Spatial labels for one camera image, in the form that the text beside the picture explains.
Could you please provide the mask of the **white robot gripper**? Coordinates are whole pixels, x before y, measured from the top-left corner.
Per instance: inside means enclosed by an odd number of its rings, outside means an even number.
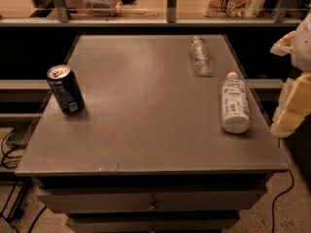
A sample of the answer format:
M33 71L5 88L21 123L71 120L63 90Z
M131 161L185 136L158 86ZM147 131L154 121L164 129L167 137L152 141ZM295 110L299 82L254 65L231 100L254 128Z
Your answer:
M272 118L271 133L286 138L311 114L311 14L295 33L291 31L278 40L270 52L279 56L290 54L292 65L304 71L295 80L287 78Z

